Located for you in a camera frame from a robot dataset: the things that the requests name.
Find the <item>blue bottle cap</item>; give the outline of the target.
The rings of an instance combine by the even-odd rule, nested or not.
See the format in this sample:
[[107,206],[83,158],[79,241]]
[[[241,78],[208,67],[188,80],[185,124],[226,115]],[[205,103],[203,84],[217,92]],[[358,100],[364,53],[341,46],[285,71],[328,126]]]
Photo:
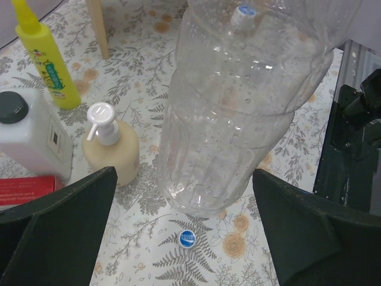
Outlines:
[[196,234],[189,229],[185,229],[179,234],[178,241],[181,247],[192,248],[196,244]]
[[250,30],[254,27],[255,16],[257,11],[247,5],[241,5],[234,9],[231,23],[238,30]]

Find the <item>clear plastic bottle large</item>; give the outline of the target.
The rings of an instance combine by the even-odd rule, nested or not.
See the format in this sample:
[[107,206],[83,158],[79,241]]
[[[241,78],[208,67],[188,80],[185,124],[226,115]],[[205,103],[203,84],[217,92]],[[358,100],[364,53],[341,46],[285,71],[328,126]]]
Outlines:
[[[236,7],[257,11],[238,30]],[[189,1],[176,46],[157,185],[201,217],[236,202],[316,90],[360,1]]]

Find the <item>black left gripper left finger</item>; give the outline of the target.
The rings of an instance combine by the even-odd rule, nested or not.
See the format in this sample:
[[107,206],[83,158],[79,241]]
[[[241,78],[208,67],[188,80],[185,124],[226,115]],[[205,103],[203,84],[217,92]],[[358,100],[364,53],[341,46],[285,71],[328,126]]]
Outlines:
[[1,285],[89,285],[117,174],[105,167],[1,212]]

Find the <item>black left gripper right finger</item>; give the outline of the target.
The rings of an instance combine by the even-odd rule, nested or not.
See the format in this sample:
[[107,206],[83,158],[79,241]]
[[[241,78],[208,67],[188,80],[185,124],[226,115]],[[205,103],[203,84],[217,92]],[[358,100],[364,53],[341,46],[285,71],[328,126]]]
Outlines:
[[252,184],[280,285],[380,285],[380,217],[262,169]]

